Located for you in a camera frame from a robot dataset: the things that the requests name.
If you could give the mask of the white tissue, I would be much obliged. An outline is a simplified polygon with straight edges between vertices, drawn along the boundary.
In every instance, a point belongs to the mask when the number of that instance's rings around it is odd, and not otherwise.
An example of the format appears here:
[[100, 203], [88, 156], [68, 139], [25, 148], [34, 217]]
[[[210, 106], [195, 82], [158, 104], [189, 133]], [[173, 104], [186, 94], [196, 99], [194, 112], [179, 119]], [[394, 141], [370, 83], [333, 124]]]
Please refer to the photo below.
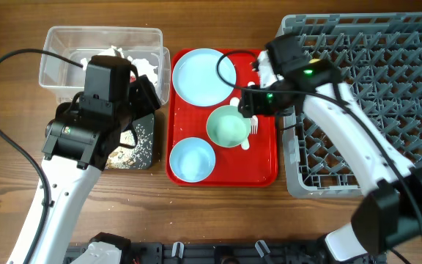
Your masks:
[[155, 72], [158, 66], [153, 66], [147, 59], [134, 59], [133, 57], [128, 56], [127, 60], [137, 68], [140, 76], [146, 75], [154, 86], [158, 84], [158, 74]]
[[[122, 52], [122, 48], [117, 48], [116, 46], [111, 46], [108, 49], [105, 49], [104, 51], [101, 51], [98, 56], [116, 56], [125, 58], [124, 53]], [[81, 64], [83, 65], [83, 70], [87, 69], [87, 65], [91, 59], [90, 58], [83, 58], [81, 59]]]

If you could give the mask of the pink plastic fork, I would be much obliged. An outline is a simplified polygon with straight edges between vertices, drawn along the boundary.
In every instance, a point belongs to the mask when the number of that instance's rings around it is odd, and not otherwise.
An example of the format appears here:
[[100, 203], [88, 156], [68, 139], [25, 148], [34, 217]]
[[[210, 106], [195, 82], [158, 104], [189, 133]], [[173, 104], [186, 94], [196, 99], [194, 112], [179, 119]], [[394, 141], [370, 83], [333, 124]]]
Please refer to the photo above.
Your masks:
[[251, 134], [257, 134], [259, 127], [259, 120], [256, 115], [253, 115], [251, 118]]

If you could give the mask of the white plastic spoon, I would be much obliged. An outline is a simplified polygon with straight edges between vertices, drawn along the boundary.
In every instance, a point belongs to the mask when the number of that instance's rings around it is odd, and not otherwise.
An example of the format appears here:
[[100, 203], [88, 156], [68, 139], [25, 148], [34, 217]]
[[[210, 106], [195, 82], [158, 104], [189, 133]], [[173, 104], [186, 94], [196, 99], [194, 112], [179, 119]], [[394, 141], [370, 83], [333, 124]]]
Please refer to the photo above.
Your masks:
[[[237, 97], [233, 97], [233, 98], [230, 100], [230, 105], [231, 105], [231, 106], [238, 107], [239, 102], [240, 102], [240, 99], [239, 99], [239, 98], [237, 98]], [[248, 150], [248, 149], [250, 148], [249, 141], [248, 141], [247, 139], [245, 139], [245, 140], [241, 143], [241, 145], [240, 145], [240, 146], [241, 146], [241, 148], [242, 148], [243, 150]]]

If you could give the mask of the green bowl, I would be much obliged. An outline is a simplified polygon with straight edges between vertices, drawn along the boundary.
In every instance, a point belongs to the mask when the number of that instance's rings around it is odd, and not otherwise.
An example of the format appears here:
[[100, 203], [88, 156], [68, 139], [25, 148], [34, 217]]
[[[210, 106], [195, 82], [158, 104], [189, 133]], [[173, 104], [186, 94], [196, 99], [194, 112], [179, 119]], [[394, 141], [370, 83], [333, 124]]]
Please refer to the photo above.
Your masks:
[[221, 106], [207, 118], [206, 132], [210, 140], [220, 147], [241, 145], [251, 132], [251, 120], [245, 118], [236, 106]]

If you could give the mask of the rice and food leftovers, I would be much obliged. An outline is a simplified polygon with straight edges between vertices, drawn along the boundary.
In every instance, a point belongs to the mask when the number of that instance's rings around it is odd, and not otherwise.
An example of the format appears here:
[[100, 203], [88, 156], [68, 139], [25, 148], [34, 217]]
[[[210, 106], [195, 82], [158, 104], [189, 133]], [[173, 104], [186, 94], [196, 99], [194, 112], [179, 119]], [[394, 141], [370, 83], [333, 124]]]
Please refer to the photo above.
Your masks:
[[116, 148], [108, 157], [106, 169], [147, 169], [152, 163], [153, 127], [137, 123], [134, 125], [136, 138], [132, 131], [122, 132], [120, 143], [134, 145], [133, 149]]

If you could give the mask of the light blue plate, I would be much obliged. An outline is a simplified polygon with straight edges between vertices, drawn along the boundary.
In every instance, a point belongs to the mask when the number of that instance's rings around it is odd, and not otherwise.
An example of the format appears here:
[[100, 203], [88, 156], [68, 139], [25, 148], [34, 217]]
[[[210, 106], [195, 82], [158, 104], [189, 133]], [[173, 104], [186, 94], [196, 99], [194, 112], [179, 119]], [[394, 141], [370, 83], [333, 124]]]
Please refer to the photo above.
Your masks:
[[175, 92], [193, 106], [214, 106], [230, 96], [233, 88], [217, 74], [216, 66], [223, 53], [198, 48], [179, 58], [172, 72]]

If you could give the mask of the light blue bowl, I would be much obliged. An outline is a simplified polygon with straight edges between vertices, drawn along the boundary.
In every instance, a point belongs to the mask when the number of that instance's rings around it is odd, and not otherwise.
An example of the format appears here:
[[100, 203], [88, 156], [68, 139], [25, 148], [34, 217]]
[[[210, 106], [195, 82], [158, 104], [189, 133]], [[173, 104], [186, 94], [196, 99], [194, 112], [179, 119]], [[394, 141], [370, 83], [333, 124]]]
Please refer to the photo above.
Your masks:
[[215, 151], [208, 142], [197, 137], [188, 137], [176, 143], [169, 156], [173, 174], [186, 183], [207, 179], [215, 164]]

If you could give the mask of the yellow plastic cup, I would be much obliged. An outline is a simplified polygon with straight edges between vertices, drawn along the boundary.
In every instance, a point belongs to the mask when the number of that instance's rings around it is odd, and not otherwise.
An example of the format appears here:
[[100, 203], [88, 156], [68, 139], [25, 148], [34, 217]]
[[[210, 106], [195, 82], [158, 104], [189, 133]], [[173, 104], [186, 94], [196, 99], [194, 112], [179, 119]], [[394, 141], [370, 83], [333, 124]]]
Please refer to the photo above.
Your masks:
[[311, 59], [310, 61], [309, 61], [309, 64], [313, 64], [313, 63], [316, 63], [316, 62], [319, 62], [321, 59]]

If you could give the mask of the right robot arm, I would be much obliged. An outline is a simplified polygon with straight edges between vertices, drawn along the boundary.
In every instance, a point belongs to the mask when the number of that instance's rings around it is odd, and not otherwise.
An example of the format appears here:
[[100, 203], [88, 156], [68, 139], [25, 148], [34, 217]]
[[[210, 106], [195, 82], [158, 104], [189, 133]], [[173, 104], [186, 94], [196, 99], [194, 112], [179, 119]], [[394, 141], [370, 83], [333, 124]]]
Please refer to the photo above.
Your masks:
[[329, 137], [353, 171], [363, 200], [348, 224], [322, 239], [326, 263], [394, 252], [422, 238], [422, 167], [396, 150], [356, 103], [339, 69], [310, 60], [293, 34], [268, 42], [243, 87], [239, 112], [271, 116], [296, 106]]

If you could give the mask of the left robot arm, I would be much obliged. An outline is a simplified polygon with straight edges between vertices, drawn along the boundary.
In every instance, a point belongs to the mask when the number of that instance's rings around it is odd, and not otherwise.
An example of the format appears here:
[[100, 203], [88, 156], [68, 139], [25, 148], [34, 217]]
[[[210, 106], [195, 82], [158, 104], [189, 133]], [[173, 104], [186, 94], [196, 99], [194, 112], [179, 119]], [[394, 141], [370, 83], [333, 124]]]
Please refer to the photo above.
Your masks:
[[61, 263], [81, 209], [134, 120], [160, 108], [155, 88], [127, 59], [93, 56], [84, 91], [45, 130], [39, 182], [9, 263]]

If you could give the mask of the clear plastic waste bin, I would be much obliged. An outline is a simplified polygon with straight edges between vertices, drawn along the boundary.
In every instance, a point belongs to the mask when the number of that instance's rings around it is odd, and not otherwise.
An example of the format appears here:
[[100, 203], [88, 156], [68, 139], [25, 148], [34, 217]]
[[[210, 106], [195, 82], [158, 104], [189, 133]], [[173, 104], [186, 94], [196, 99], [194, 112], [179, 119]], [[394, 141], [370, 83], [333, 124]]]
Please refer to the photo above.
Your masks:
[[[54, 26], [49, 29], [44, 50], [81, 63], [83, 58], [98, 55], [111, 46], [122, 48], [125, 59], [147, 59], [158, 66], [155, 92], [160, 103], [169, 100], [171, 60], [163, 45], [163, 33], [156, 28], [118, 26]], [[70, 102], [84, 89], [85, 70], [52, 56], [42, 56], [39, 85], [51, 91], [58, 103]]]

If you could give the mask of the grey dishwasher rack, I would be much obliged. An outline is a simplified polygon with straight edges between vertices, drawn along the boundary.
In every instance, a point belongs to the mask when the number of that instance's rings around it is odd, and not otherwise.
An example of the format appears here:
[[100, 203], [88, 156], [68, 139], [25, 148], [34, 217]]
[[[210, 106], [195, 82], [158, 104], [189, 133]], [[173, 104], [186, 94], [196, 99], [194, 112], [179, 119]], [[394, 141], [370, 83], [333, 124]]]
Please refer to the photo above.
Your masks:
[[[303, 53], [329, 59], [387, 140], [422, 166], [422, 12], [287, 15]], [[288, 192], [297, 198], [356, 197], [360, 188], [327, 136], [288, 110], [282, 135]]]

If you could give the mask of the black plastic tray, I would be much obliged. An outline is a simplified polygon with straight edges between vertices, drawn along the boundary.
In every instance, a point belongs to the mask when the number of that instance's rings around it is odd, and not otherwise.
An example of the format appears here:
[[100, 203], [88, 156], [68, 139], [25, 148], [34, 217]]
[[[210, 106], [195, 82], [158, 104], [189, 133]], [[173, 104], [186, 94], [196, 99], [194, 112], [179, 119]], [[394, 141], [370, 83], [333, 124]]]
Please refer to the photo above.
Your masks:
[[82, 170], [146, 169], [152, 163], [154, 124], [152, 112], [132, 120], [126, 111], [104, 115], [64, 102], [45, 129], [42, 152], [46, 160], [66, 158]]

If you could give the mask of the red serving tray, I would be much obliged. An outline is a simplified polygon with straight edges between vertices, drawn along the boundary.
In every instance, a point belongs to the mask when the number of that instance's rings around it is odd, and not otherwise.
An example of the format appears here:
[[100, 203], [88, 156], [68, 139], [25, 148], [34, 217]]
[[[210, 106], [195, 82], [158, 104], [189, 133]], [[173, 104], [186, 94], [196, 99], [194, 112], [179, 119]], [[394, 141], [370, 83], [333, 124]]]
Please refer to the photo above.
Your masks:
[[169, 96], [169, 123], [166, 144], [166, 174], [180, 186], [188, 183], [180, 180], [171, 168], [171, 151], [181, 140], [196, 137], [208, 142], [213, 148], [216, 164], [212, 173], [197, 182], [201, 187], [265, 187], [278, 174], [278, 144], [273, 117], [258, 117], [257, 133], [249, 136], [249, 149], [240, 146], [219, 147], [211, 142], [206, 132], [209, 115], [217, 107], [193, 106], [179, 97], [174, 85]]

